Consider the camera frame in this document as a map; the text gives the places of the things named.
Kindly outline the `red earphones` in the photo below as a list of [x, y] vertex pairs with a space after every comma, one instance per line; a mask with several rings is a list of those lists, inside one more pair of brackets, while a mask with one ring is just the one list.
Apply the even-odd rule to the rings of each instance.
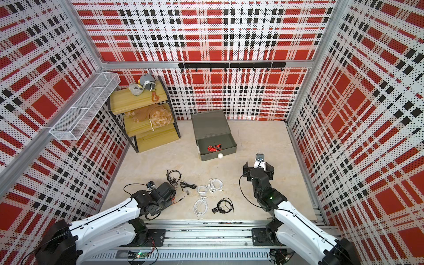
[[184, 197], [181, 197], [181, 198], [176, 198], [174, 196], [174, 197], [171, 198], [170, 202], [171, 202], [172, 205], [174, 205], [174, 204], [177, 204], [177, 203], [181, 202], [184, 198], [185, 198], [185, 196]]
[[208, 151], [209, 152], [219, 152], [221, 150], [222, 150], [222, 144], [208, 146]]

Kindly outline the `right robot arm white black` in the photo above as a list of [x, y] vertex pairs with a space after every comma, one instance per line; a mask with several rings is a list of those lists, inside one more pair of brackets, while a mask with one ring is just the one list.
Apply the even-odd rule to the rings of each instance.
[[267, 240], [291, 248], [310, 265], [359, 265], [354, 244], [328, 234], [296, 210], [287, 197], [272, 187], [273, 174], [273, 166], [256, 161], [253, 167], [245, 163], [241, 175], [252, 183], [257, 204], [251, 204], [272, 216], [266, 226]]

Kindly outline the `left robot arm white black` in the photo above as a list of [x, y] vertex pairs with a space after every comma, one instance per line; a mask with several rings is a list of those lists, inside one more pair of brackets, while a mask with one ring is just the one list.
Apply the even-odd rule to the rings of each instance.
[[96, 215], [67, 223], [61, 220], [46, 232], [34, 256], [39, 265], [80, 265], [89, 258], [120, 246], [163, 245], [164, 230], [150, 232], [152, 221], [173, 204], [176, 189], [168, 182], [149, 182], [123, 202]]

